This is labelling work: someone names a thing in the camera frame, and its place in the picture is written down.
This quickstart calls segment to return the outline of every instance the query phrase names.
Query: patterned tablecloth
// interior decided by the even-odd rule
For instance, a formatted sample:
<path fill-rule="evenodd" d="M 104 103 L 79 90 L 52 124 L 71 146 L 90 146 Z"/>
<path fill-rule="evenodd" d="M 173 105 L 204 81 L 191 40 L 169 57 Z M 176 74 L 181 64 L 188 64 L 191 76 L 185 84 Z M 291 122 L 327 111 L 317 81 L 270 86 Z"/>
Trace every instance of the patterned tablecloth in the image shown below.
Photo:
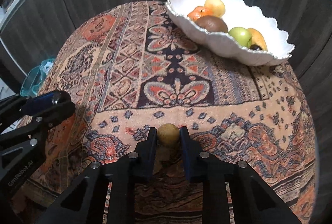
<path fill-rule="evenodd" d="M 55 89 L 71 94 L 76 114 L 50 131 L 47 160 L 24 185 L 35 202 L 48 206 L 91 161 L 116 161 L 150 126 L 173 123 L 220 159 L 247 161 L 309 221 L 315 131 L 288 63 L 248 67 L 220 58 L 190 41 L 163 3 L 135 2 L 70 36 L 40 93 Z M 158 159 L 151 183 L 136 187 L 137 223 L 200 223 L 202 184 L 187 183 L 179 153 Z"/>

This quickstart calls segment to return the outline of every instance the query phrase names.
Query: fabric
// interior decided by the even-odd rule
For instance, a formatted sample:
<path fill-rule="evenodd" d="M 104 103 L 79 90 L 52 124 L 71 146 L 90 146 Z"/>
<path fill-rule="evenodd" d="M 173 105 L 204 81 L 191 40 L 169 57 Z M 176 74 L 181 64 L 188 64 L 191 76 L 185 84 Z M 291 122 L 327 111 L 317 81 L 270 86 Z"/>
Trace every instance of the fabric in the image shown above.
<path fill-rule="evenodd" d="M 33 201 L 48 206 L 90 162 L 116 161 L 149 127 L 173 123 L 221 160 L 247 161 L 308 223 L 315 131 L 288 63 L 220 58 L 190 41 L 163 3 L 135 2 L 71 35 L 39 93 L 55 89 L 71 94 L 76 114 L 49 132 L 47 160 L 24 185 Z M 152 181 L 135 190 L 137 223 L 200 223 L 202 184 L 185 180 L 179 152 L 157 157 Z"/>

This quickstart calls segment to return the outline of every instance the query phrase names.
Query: fruit bowl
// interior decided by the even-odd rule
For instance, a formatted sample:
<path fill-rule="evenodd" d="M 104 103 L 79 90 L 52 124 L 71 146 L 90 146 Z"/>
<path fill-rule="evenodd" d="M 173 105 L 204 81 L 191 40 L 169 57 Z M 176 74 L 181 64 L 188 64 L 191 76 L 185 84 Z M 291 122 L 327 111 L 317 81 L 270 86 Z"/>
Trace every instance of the fruit bowl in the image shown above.
<path fill-rule="evenodd" d="M 192 41 L 208 47 L 215 54 L 236 59 L 248 66 L 279 65 L 287 61 L 295 46 L 287 43 L 288 32 L 278 29 L 276 19 L 265 17 L 257 6 L 247 6 L 243 0 L 221 0 L 226 7 L 222 19 L 228 28 L 254 28 L 264 37 L 268 50 L 250 50 L 241 46 L 232 36 L 223 32 L 208 32 L 187 17 L 195 7 L 206 0 L 167 0 L 170 19 Z"/>

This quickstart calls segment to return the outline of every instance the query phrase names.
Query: paisley pattern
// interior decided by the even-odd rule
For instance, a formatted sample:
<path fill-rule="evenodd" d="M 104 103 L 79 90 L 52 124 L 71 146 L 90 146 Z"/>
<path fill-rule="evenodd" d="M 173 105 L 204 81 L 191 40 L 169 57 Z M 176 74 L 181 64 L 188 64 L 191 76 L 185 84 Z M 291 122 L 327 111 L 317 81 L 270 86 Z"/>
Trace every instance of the paisley pattern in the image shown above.
<path fill-rule="evenodd" d="M 315 130 L 288 63 L 247 67 L 220 58 L 191 42 L 163 3 L 135 2 L 72 34 L 39 93 L 54 89 L 71 94 L 76 113 L 49 132 L 47 159 L 23 186 L 33 201 L 50 205 L 91 161 L 116 161 L 150 127 L 173 123 L 218 158 L 247 161 L 309 222 Z M 229 208 L 233 216 L 231 199 Z M 135 210 L 142 224 L 201 223 L 202 184 L 185 180 L 178 150 L 158 147 L 152 181 L 135 189 Z"/>

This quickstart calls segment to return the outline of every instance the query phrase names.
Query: yellow apple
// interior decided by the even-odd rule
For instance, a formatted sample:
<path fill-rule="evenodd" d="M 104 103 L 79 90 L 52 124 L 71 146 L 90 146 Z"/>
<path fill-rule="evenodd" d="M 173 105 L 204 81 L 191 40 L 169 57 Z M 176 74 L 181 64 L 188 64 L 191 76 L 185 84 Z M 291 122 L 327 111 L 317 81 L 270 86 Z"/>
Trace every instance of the yellow apple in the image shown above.
<path fill-rule="evenodd" d="M 221 18 L 226 12 L 225 5 L 221 0 L 206 0 L 204 6 L 211 9 L 215 17 Z"/>

